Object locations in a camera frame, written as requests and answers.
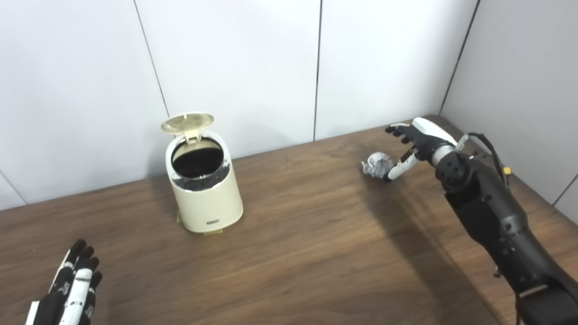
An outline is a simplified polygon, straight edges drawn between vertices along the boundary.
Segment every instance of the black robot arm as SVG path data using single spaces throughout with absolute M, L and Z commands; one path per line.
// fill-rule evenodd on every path
M 473 240 L 516 294 L 525 325 L 578 324 L 578 284 L 546 252 L 495 170 L 460 152 L 446 154 L 435 176 Z

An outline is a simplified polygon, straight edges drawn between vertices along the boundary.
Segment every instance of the white wall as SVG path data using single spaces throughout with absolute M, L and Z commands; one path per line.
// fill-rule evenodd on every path
M 132 1 L 0 2 L 0 171 L 27 203 L 161 173 L 166 117 Z
M 234 157 L 313 140 L 320 5 L 0 2 L 0 209 L 163 173 L 168 115 Z M 317 137 L 435 113 L 474 6 L 324 2 Z
M 482 1 L 442 110 L 550 203 L 578 172 L 576 17 L 576 1 Z
M 323 2 L 316 139 L 438 114 L 476 2 Z
M 233 158 L 313 140 L 319 0 L 136 3 L 171 116 L 213 114 Z

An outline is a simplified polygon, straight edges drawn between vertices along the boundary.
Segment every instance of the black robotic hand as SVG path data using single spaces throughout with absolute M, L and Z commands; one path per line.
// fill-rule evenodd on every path
M 388 171 L 383 180 L 390 182 L 411 169 L 418 161 L 428 161 L 435 166 L 447 153 L 455 150 L 454 138 L 437 124 L 415 118 L 411 124 L 396 123 L 386 128 L 393 136 L 404 136 L 402 143 L 412 142 L 413 146 L 399 159 L 399 162 Z
M 89 325 L 96 304 L 95 289 L 102 273 L 99 260 L 83 239 L 68 250 L 46 296 L 34 301 L 25 325 Z

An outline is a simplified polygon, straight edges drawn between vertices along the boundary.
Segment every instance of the white robot finger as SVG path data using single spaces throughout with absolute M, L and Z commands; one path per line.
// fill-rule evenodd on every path
M 64 305 L 60 325 L 78 325 L 83 314 L 84 302 L 90 288 L 92 273 L 98 264 L 98 259 L 81 259 L 76 266 L 76 276 L 70 289 L 70 294 Z
M 393 166 L 393 168 L 391 168 L 391 170 L 385 174 L 385 176 L 383 176 L 383 180 L 385 182 L 391 182 L 392 180 L 400 177 L 406 171 L 410 170 L 417 164 L 418 161 L 419 159 L 417 159 L 415 155 L 415 148 L 409 149 L 409 151 L 401 157 L 399 162 Z

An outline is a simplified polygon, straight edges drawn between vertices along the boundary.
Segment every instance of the wall seam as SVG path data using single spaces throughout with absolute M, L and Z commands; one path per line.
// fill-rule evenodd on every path
M 568 186 L 566 186 L 566 188 L 564 189 L 564 191 L 562 191 L 562 193 L 560 193 L 560 196 L 558 196 L 558 198 L 554 201 L 554 203 L 552 203 L 552 206 L 556 206 L 556 203 L 558 203 L 558 201 L 560 201 L 560 199 L 564 196 L 564 194 L 566 194 L 566 191 L 568 191 L 568 189 L 570 188 L 570 186 L 572 186 L 572 184 L 574 184 L 574 182 L 576 181 L 577 178 L 578 178 L 578 173 L 577 173 L 576 176 L 574 176 L 574 178 L 570 181 L 570 183 L 568 184 Z
M 143 25 L 142 19 L 140 18 L 139 7 L 136 5 L 136 0 L 132 0 L 132 1 L 135 4 L 136 15 L 139 17 L 140 30 L 142 30 L 142 32 L 143 32 L 143 37 L 144 37 L 144 42 L 146 44 L 146 49 L 147 49 L 147 51 L 149 51 L 150 62 L 153 65 L 154 76 L 157 78 L 158 89 L 161 91 L 162 103 L 163 103 L 163 105 L 165 105 L 166 116 L 170 117 L 171 115 L 169 114 L 169 109 L 166 106 L 165 94 L 162 91 L 161 81 L 158 78 L 157 67 L 154 65 L 153 54 L 150 51 L 149 40 L 146 38 L 145 27 Z
M 16 187 L 14 187 L 12 182 L 8 179 L 8 177 L 6 177 L 6 175 L 4 175 L 4 173 L 2 171 L 0 171 L 0 177 L 3 177 L 6 180 L 6 183 L 8 183 L 8 185 L 10 185 L 12 190 L 14 190 L 14 192 L 20 197 L 20 199 L 22 200 L 22 202 L 24 202 L 24 204 L 28 204 L 28 202 L 26 202 L 24 197 L 20 194 L 20 192 L 18 192 L 18 190 L 16 190 Z
M 454 72 L 451 73 L 450 82 L 447 84 L 446 94 L 443 97 L 442 105 L 439 108 L 438 116 L 442 115 L 443 106 L 446 104 L 447 95 L 450 93 L 451 83 L 454 81 L 455 72 L 458 69 L 458 64 L 460 64 L 460 59 L 462 58 L 462 54 L 464 53 L 464 48 L 466 46 L 466 41 L 468 40 L 470 29 L 472 29 L 472 24 L 474 18 L 476 18 L 477 8 L 480 6 L 480 0 L 477 0 L 476 7 L 473 10 L 472 19 L 470 20 L 470 25 L 468 26 L 468 31 L 466 32 L 466 36 L 464 37 L 464 42 L 462 43 L 462 48 L 460 49 L 460 54 L 458 55 L 458 60 L 455 62 Z
M 323 0 L 319 4 L 319 34 L 317 35 L 317 75 L 315 80 L 315 109 L 313 111 L 313 141 L 317 131 L 317 94 L 319 92 L 319 56 L 321 53 L 321 18 L 323 16 Z

